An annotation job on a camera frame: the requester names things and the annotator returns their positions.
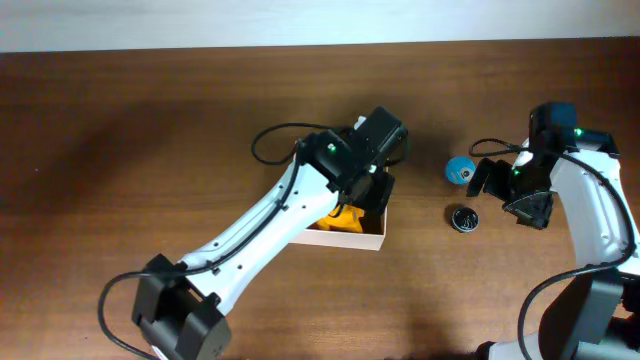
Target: blue ball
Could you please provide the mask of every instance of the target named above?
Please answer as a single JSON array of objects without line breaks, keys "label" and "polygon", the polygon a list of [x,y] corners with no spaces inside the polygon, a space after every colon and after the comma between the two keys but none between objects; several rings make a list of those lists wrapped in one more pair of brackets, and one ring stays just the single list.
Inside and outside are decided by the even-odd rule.
[{"label": "blue ball", "polygon": [[468,183],[476,171],[476,166],[468,157],[457,156],[449,160],[444,169],[444,175],[447,180],[456,185],[464,185]]}]

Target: black cap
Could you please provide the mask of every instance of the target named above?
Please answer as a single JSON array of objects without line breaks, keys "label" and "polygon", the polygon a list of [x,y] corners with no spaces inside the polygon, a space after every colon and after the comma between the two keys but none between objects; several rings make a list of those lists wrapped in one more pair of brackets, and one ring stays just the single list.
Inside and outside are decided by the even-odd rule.
[{"label": "black cap", "polygon": [[478,227],[478,214],[468,207],[459,208],[451,216],[453,228],[460,232],[472,232]]}]

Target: brown wooden surface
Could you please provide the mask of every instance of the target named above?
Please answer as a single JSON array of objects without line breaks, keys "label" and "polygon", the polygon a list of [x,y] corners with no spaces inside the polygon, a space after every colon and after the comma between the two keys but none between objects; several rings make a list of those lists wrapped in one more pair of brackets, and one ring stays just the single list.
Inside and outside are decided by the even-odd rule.
[{"label": "brown wooden surface", "polygon": [[[527,292],[573,266],[560,205],[545,231],[499,200],[464,198],[444,164],[493,136],[520,142],[528,112],[574,102],[580,124],[612,132],[640,206],[637,39],[460,42],[0,55],[0,354],[131,359],[102,336],[96,300],[115,274],[162,252],[178,260],[251,207],[284,168],[249,153],[269,125],[351,124],[384,105],[411,132],[393,169],[380,252],[289,245],[228,320],[227,355],[251,359],[429,358],[512,340]],[[296,131],[268,138],[285,153]],[[445,210],[481,218],[460,235]],[[559,287],[529,316],[537,327]],[[130,324],[134,283],[109,298]]]}]

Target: yellow toy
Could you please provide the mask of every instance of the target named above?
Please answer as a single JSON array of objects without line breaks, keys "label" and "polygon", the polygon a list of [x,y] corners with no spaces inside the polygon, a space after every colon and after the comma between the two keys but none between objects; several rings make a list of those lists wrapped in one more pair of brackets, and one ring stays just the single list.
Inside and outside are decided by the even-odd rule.
[{"label": "yellow toy", "polygon": [[351,205],[341,205],[335,208],[329,216],[316,222],[316,226],[318,229],[326,231],[362,233],[360,218],[363,216],[364,210]]}]

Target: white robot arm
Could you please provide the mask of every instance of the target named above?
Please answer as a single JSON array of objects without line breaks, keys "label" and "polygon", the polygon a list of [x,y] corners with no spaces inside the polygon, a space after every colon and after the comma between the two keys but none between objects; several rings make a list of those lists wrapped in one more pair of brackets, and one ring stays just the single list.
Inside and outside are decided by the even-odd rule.
[{"label": "white robot arm", "polygon": [[[275,126],[256,141],[284,126],[309,127]],[[147,359],[217,358],[231,340],[225,316],[249,282],[291,239],[337,204],[352,204],[371,213],[384,211],[394,184],[384,167],[397,163],[387,158],[408,141],[407,136],[398,119],[377,108],[353,129],[328,129],[299,140],[290,154],[293,162],[273,189],[220,236],[178,264],[158,255],[142,272],[122,274],[107,283],[98,304],[103,332],[117,345]],[[104,321],[109,289],[126,278],[141,278],[132,321],[157,357],[115,337]]]},{"label": "white robot arm", "polygon": [[[533,140],[520,147],[528,151],[521,151],[513,166],[484,159],[478,178],[472,179],[470,196],[484,185],[485,192],[505,201],[503,208],[518,216],[520,223],[543,229],[555,192],[566,213],[578,267],[619,264],[577,276],[545,312],[540,333],[525,337],[524,344],[483,344],[477,352],[480,359],[525,359],[522,346],[531,359],[640,359],[637,317],[613,317],[621,302],[630,312],[640,311],[638,229],[622,191],[618,152],[610,135],[576,128],[575,118],[569,104],[536,108],[530,123]],[[563,157],[553,155],[558,152]],[[607,179],[610,188],[588,168]],[[630,246],[630,239],[635,244]]]}]

